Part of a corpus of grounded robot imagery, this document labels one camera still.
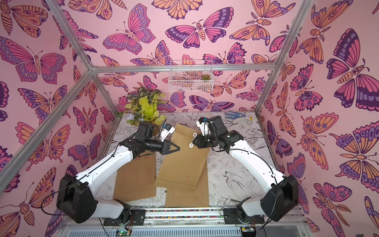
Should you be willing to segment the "brown kraft file bag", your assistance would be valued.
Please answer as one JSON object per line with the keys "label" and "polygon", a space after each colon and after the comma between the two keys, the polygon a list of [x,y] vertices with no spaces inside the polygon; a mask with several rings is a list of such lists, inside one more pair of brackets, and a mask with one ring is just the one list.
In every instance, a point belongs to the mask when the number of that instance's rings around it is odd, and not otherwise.
{"label": "brown kraft file bag", "polygon": [[178,190],[195,190],[203,172],[210,149],[190,147],[194,129],[181,124],[175,126],[171,142],[180,151],[164,156],[155,186]]}

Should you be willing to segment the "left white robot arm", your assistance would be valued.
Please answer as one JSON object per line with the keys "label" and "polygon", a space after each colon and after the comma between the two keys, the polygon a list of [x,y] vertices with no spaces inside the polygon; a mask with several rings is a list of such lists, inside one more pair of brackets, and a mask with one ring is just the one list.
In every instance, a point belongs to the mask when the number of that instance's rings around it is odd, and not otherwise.
{"label": "left white robot arm", "polygon": [[66,174],[60,181],[57,208],[77,224],[91,218],[109,218],[118,224],[131,222],[130,205],[121,200],[95,198],[95,193],[112,174],[145,151],[168,155],[180,151],[170,141],[137,141],[126,138],[114,152],[75,176]]}

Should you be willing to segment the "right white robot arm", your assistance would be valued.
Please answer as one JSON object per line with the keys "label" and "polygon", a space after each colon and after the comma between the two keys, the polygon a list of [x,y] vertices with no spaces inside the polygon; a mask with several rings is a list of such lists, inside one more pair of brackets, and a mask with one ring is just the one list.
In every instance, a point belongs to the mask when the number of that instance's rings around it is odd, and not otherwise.
{"label": "right white robot arm", "polygon": [[298,205],[297,179],[292,175],[285,176],[269,165],[240,133],[228,131],[220,116],[201,117],[196,125],[201,133],[193,136],[193,146],[230,154],[256,178],[265,192],[261,199],[246,198],[236,206],[237,216],[242,223],[251,221],[257,215],[265,215],[269,221],[278,222]]}

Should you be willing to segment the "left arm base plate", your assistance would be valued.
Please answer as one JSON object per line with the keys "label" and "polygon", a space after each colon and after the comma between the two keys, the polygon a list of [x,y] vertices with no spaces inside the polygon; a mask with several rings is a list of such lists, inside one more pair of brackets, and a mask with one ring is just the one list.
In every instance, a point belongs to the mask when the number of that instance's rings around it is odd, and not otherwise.
{"label": "left arm base plate", "polygon": [[105,218],[103,225],[104,226],[143,226],[146,217],[146,210],[144,209],[135,209],[128,210],[125,213],[122,213],[121,216],[117,219]]}

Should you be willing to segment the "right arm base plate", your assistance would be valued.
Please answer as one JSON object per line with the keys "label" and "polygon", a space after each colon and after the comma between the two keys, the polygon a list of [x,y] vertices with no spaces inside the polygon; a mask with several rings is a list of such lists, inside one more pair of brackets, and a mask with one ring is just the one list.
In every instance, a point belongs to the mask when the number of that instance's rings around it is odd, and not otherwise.
{"label": "right arm base plate", "polygon": [[262,215],[247,216],[238,208],[222,208],[220,214],[224,217],[226,224],[264,224],[265,220]]}

